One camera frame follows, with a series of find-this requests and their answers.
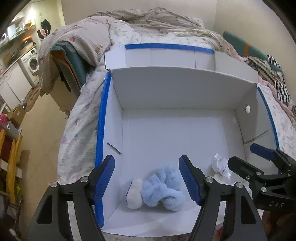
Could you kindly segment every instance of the kitchen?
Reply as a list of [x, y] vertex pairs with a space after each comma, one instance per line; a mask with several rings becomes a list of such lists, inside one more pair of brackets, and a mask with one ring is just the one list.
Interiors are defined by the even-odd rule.
[[63, 25], [59, 0], [33, 0], [13, 19], [0, 39], [0, 104], [26, 106], [38, 87], [38, 52], [42, 40]]

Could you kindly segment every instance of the beige floor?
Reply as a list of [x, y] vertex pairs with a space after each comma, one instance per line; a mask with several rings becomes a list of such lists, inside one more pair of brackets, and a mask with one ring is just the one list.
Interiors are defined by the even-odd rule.
[[48, 185], [57, 180], [57, 157], [66, 117], [52, 97], [44, 95], [39, 96], [21, 124], [23, 140], [20, 168], [23, 178], [20, 187], [24, 204], [20, 229], [23, 234]]

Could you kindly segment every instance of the brown rug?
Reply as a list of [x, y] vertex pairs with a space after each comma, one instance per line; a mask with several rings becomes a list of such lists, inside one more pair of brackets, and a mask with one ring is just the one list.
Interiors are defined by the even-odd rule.
[[31, 110], [38, 99], [38, 96], [40, 95], [40, 83], [38, 83], [34, 89], [31, 89], [26, 97], [27, 107], [25, 109], [26, 112]]

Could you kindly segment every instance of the clear plastic wrapper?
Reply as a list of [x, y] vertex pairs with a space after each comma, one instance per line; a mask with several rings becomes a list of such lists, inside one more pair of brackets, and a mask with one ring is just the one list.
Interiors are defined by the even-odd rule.
[[221, 157], [219, 153], [214, 155], [214, 160], [212, 163], [213, 170], [227, 183], [230, 183], [230, 177], [232, 171], [228, 168], [228, 159], [226, 157]]

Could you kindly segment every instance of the blue edge strip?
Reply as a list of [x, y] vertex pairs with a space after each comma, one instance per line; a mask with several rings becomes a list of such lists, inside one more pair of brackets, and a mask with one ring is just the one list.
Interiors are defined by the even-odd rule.
[[[103, 141], [104, 141], [104, 129], [105, 129], [105, 118], [106, 118], [106, 109], [107, 101], [109, 94], [109, 87], [111, 83], [111, 74], [110, 72], [106, 74], [105, 83], [103, 87], [103, 92], [101, 96], [100, 110], [99, 110], [99, 121], [98, 121], [98, 133], [96, 139], [96, 162], [95, 167], [99, 167], [103, 162]], [[98, 201], [95, 206], [95, 215], [98, 221], [99, 227], [104, 226], [104, 214], [103, 214], [103, 202], [102, 200]]]
[[271, 115], [271, 112], [270, 112], [270, 109], [268, 107], [268, 104], [266, 102], [266, 99], [261, 91], [261, 89], [259, 87], [257, 87], [257, 90], [259, 92], [259, 94], [261, 95], [261, 98], [265, 104], [265, 107], [266, 107], [266, 110], [267, 110], [267, 113], [268, 113], [268, 116], [269, 116], [269, 120], [270, 120], [270, 123], [271, 123], [271, 126], [272, 126], [272, 130], [274, 132], [274, 140], [276, 142], [276, 147], [279, 148], [279, 139], [278, 139], [278, 136], [277, 136], [277, 133], [276, 133], [276, 126], [274, 125], [274, 120], [272, 118], [272, 115]]
[[190, 45], [181, 45], [181, 44], [126, 44], [126, 49], [181, 49], [181, 50], [193, 50], [193, 51], [199, 51], [204, 53], [214, 53], [214, 50], [202, 48], [202, 47], [196, 47], [196, 46], [190, 46]]

